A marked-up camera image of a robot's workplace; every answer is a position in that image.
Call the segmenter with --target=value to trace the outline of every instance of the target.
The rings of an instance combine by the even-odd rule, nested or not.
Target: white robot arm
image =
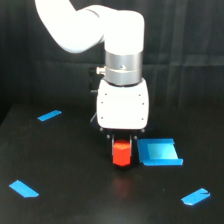
[[[105,42],[104,74],[97,97],[98,123],[110,129],[142,129],[149,99],[142,78],[144,18],[134,11],[92,5],[76,11],[69,0],[35,0],[53,39],[70,53]]]

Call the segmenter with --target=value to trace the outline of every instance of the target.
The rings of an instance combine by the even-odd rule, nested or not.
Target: red cube
[[[117,140],[113,145],[113,163],[119,166],[130,165],[131,144],[125,140]]]

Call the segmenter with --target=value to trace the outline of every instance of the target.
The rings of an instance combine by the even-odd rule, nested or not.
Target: blue paper
[[[208,198],[209,196],[210,193],[207,190],[201,188],[193,192],[192,194],[189,194],[188,196],[182,198],[181,200],[185,205],[195,205],[198,202]]]
[[[182,166],[183,159],[150,159],[144,162],[146,166]]]
[[[139,160],[147,166],[181,166],[173,139],[138,140]]]
[[[38,117],[37,119],[40,120],[40,121],[46,121],[46,120],[48,120],[48,119],[50,119],[52,117],[55,117],[55,116],[57,116],[59,114],[61,114],[61,111],[54,110],[54,111],[52,111],[52,112],[50,112],[48,114],[45,114],[43,116]]]
[[[14,191],[22,195],[24,198],[37,197],[39,194],[26,186],[21,181],[17,180],[13,184],[9,185]]]
[[[148,138],[148,139],[141,139],[141,142],[147,143],[147,144],[153,144],[153,143],[174,144],[174,141],[172,138]]]
[[[173,144],[148,144],[150,159],[178,159]]]

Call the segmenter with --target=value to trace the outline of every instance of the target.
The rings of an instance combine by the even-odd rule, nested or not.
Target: blue tape
[[[29,188],[19,180],[9,185],[9,187],[11,187],[14,191],[22,195],[24,198],[37,197],[39,195],[37,192]]]
[[[208,197],[210,197],[210,193],[204,188],[201,188],[193,192],[192,194],[189,194],[188,196],[182,198],[181,200],[185,205],[195,205]]]
[[[59,114],[61,114],[61,111],[54,110],[54,111],[52,111],[52,112],[50,112],[48,114],[45,114],[43,116],[38,117],[37,119],[40,120],[40,121],[46,121],[46,120],[48,120],[48,119],[50,119],[52,117],[55,117],[55,116],[57,116]]]

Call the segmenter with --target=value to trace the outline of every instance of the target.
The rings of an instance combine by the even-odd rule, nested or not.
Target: black background
[[[143,77],[155,106],[223,106],[222,0],[71,1],[140,12],[145,18]],[[94,105],[88,68],[104,64],[103,44],[70,54],[51,38],[34,0],[0,1],[0,99]]]

